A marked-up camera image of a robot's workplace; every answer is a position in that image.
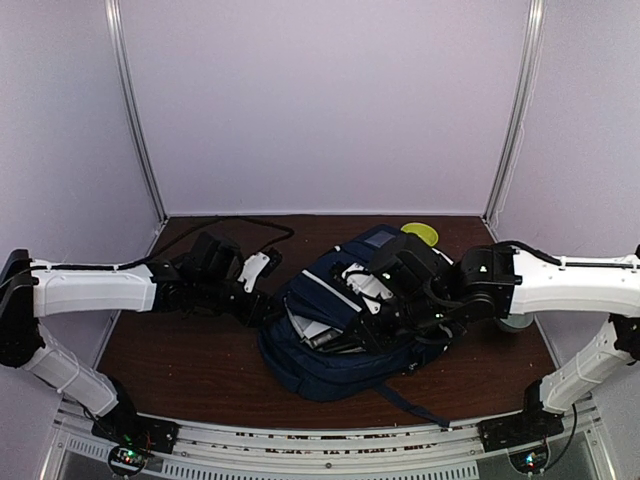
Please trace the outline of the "blue cap marker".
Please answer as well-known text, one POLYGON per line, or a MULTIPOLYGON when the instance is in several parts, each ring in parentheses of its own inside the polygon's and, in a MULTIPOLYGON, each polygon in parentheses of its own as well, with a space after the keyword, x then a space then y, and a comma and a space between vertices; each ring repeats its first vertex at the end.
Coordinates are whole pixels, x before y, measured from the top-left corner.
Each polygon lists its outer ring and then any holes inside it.
POLYGON ((329 354, 351 354, 364 351, 357 342, 333 329, 311 339, 310 345, 316 351, 329 354))

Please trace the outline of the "white power adapter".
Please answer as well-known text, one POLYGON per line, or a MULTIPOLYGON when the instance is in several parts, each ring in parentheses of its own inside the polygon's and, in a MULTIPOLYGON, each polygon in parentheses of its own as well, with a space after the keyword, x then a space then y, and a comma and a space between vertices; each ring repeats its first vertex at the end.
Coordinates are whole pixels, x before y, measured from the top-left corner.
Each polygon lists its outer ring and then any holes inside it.
POLYGON ((311 340, 331 329, 329 325, 298 315, 293 315, 290 321, 302 340, 311 340))

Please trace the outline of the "navy blue student backpack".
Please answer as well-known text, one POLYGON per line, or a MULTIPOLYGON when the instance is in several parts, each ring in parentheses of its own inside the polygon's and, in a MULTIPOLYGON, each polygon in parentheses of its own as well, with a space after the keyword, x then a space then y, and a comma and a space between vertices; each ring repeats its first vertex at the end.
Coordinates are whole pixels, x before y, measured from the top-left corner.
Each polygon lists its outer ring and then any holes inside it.
POLYGON ((384 224, 335 246, 276 293, 282 312, 257 337, 264 364, 304 399, 333 402, 373 390, 449 427, 386 382, 436 360, 456 337, 424 290, 452 265, 419 237, 384 224))

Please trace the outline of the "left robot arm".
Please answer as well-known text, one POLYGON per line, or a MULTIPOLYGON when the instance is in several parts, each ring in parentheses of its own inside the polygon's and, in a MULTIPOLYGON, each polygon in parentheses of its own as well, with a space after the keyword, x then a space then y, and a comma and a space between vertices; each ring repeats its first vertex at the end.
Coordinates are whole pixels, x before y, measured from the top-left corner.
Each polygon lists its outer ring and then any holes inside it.
POLYGON ((12 251, 1 269, 1 363, 33 375, 80 403, 90 419, 123 444, 144 424, 124 387, 78 360, 41 324, 63 313, 92 311, 228 314, 258 327, 279 308, 256 287, 281 262, 274 248, 243 257, 237 244, 201 233, 172 260, 121 265, 61 264, 12 251))

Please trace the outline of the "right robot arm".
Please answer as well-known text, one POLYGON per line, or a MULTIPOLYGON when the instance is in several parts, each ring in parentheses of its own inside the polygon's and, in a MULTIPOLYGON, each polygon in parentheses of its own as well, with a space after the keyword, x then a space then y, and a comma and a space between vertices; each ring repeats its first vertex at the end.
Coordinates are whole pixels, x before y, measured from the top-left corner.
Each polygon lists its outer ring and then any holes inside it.
POLYGON ((344 271, 344 285, 377 304, 364 308, 327 344, 382 354, 444 324, 506 321, 547 311, 603 312, 594 338, 564 366, 530 388, 513 419, 519 440, 535 440, 582 395, 621 365, 639 358, 639 257, 556 257, 519 241, 473 247, 460 261, 415 234, 386 242, 362 270, 344 271))

